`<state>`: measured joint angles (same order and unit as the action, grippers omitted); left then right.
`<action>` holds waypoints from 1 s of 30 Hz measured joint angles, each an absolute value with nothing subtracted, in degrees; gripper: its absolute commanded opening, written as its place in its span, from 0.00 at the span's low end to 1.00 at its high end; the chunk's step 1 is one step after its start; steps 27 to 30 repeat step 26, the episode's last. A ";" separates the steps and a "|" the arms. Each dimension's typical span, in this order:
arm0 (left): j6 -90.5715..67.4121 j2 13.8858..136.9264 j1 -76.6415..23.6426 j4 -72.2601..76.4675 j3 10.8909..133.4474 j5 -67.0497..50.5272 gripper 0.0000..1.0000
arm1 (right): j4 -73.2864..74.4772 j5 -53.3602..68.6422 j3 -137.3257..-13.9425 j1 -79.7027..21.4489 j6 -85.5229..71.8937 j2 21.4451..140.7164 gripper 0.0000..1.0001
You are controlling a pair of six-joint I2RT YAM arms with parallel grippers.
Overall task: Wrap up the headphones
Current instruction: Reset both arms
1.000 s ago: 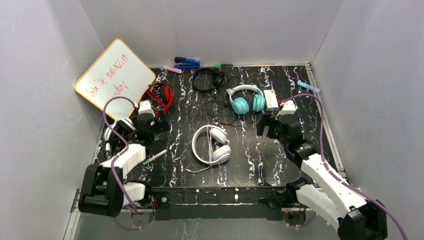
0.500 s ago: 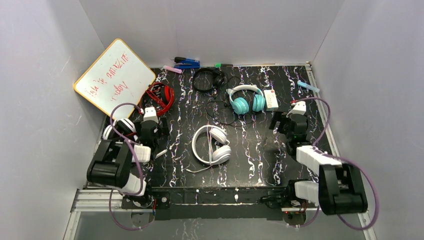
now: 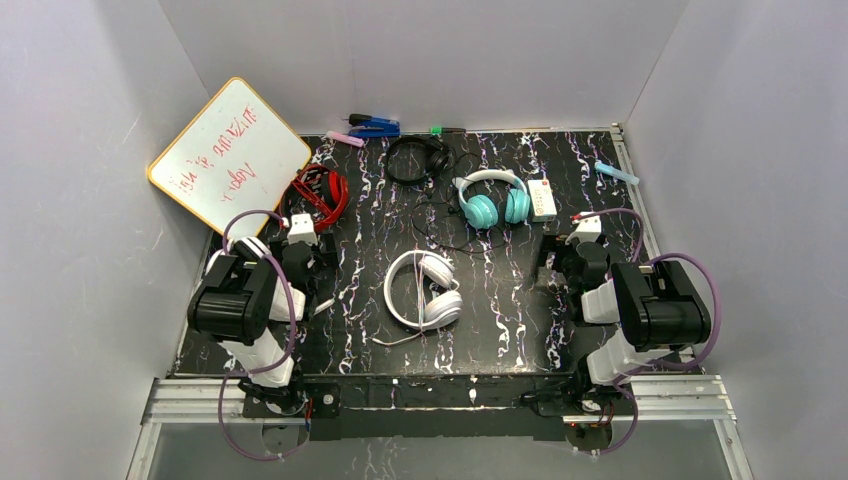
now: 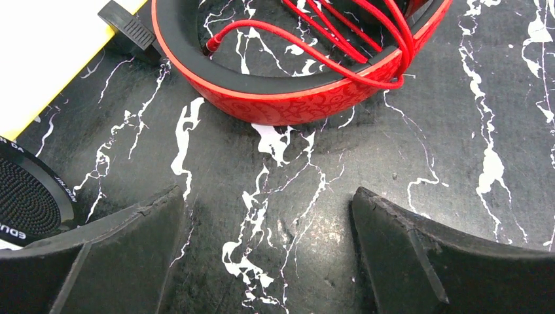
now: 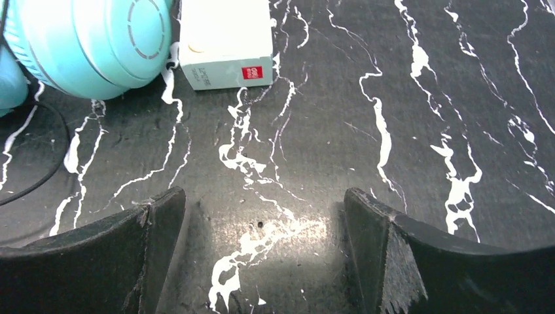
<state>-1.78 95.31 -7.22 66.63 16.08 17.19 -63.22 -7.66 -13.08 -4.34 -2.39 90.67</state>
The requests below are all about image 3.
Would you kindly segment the small white labelled box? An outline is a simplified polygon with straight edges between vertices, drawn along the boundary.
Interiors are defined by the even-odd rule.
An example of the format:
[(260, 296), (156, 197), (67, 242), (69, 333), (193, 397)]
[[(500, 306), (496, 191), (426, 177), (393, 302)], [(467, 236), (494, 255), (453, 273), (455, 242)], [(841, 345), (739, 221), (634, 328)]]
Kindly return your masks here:
[(527, 181), (528, 194), (531, 199), (531, 220), (541, 223), (554, 220), (558, 215), (552, 184), (547, 179), (532, 179)]

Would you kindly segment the black and white headphones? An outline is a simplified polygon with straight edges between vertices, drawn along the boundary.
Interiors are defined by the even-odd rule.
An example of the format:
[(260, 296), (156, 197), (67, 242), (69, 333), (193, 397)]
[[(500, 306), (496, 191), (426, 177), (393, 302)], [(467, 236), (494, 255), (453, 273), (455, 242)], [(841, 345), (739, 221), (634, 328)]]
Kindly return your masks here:
[(238, 240), (229, 240), (227, 243), (228, 250), (218, 249), (208, 259), (204, 274), (210, 273), (215, 261), (222, 255), (229, 253), (249, 262), (257, 262), (266, 255), (271, 255), (270, 248), (263, 243), (259, 238), (253, 236), (242, 237)]

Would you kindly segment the red headphones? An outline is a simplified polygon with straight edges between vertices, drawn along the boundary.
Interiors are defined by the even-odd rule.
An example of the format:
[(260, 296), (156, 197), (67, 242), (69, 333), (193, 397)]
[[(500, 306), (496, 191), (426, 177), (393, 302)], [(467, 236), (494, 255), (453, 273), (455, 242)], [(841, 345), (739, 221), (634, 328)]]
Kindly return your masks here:
[(299, 170), (281, 198), (278, 212), (292, 215), (292, 207), (306, 201), (320, 215), (313, 224), (323, 233), (340, 219), (350, 200), (349, 182), (345, 176), (320, 164), (310, 164)]

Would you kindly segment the white beige headphones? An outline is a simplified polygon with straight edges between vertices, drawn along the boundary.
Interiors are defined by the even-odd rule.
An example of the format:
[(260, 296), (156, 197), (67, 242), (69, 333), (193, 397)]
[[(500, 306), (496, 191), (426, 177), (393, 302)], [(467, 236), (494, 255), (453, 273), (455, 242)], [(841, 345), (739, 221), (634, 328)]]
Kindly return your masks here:
[[(416, 287), (416, 317), (407, 319), (396, 308), (393, 284), (399, 272), (410, 266), (413, 269)], [(464, 308), (459, 292), (455, 266), (446, 257), (432, 251), (413, 249), (399, 255), (389, 266), (383, 282), (382, 292), (386, 308), (402, 326), (413, 331), (412, 335), (395, 341), (383, 341), (372, 337), (371, 341), (384, 347), (394, 347), (410, 342), (429, 331), (448, 327), (457, 321)]]

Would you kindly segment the small black headphones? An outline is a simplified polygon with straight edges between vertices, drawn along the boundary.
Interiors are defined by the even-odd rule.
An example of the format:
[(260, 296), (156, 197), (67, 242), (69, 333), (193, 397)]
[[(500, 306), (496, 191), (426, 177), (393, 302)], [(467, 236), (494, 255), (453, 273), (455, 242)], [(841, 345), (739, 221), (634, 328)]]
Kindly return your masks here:
[[(458, 155), (451, 145), (448, 145), (437, 136), (423, 138), (420, 136), (402, 136), (395, 139), (388, 147), (383, 157), (383, 174), (384, 177), (400, 186), (419, 188), (427, 197), (425, 201), (419, 202), (413, 207), (416, 210), (419, 207), (426, 206), (427, 208), (436, 208), (442, 206), (446, 208), (446, 213), (442, 217), (434, 217), (434, 220), (448, 220), (458, 218), (460, 209), (458, 205), (458, 194), (452, 193), (445, 200), (434, 200), (433, 195), (435, 187), (428, 190), (427, 186), (431, 181), (437, 184), (437, 179), (445, 172), (454, 173), (460, 160), (465, 156), (473, 156), (480, 159), (480, 156), (472, 152), (464, 152)], [(394, 160), (410, 160), (411, 167), (400, 167), (402, 172), (409, 170), (413, 173), (412, 178), (403, 178), (398, 176), (392, 167)], [(421, 227), (412, 221), (413, 228), (425, 237), (425, 242), (428, 246), (438, 247), (445, 251), (453, 251), (468, 256), (482, 255), (487, 252), (496, 251), (504, 248), (507, 244), (506, 240), (500, 243), (489, 241), (479, 249), (473, 249), (471, 244), (476, 241), (481, 241), (481, 233), (474, 233), (467, 241), (461, 245), (453, 245), (447, 241), (442, 241), (431, 232), (433, 224), (428, 224)]]

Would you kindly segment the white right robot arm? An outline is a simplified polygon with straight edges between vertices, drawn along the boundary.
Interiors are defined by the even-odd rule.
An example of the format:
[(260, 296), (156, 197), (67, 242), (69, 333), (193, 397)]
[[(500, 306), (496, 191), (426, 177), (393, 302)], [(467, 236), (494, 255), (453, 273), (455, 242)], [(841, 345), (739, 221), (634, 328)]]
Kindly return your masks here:
[(536, 265), (563, 275), (569, 321), (580, 327), (615, 329), (598, 349), (577, 361), (569, 379), (524, 394), (542, 416), (578, 409), (587, 402), (606, 409), (623, 396), (638, 369), (704, 344), (711, 336), (708, 309), (675, 260), (649, 265), (615, 262), (599, 240), (546, 234), (537, 249)]

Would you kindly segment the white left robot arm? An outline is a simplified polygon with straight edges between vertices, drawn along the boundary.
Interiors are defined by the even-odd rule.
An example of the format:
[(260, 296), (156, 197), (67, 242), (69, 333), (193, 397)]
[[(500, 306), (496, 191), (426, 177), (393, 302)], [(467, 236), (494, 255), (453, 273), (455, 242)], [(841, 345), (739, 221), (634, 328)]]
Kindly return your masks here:
[(242, 366), (239, 387), (277, 414), (304, 412), (309, 402), (289, 345), (293, 327), (327, 310), (319, 279), (339, 266), (330, 233), (316, 244), (257, 237), (229, 241), (208, 260), (187, 308), (188, 327), (211, 339)]

